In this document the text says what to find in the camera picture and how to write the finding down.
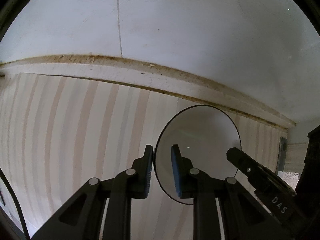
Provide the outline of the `white bowl black rim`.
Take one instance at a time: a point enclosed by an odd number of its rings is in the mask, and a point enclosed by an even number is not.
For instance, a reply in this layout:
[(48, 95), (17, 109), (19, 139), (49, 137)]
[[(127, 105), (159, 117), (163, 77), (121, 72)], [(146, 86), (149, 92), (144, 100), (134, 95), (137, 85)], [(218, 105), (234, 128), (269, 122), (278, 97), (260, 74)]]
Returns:
[(172, 145), (178, 145), (193, 167), (212, 178), (236, 176), (238, 169), (227, 160), (226, 153), (230, 148), (241, 148), (240, 134), (229, 115), (216, 107), (196, 105), (177, 113), (163, 128), (155, 148), (154, 171), (161, 189), (174, 201), (192, 205), (192, 199), (180, 199), (176, 192)]

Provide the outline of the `grey phone on counter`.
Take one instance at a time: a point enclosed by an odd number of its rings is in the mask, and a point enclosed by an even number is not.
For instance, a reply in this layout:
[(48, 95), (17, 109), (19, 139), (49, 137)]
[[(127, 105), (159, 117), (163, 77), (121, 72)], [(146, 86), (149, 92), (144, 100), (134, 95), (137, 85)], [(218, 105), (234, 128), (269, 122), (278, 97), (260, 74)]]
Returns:
[(276, 166), (276, 174), (284, 171), (285, 161), (287, 153), (287, 139), (284, 137), (280, 138), (279, 141), (279, 151), (278, 151), (278, 160)]

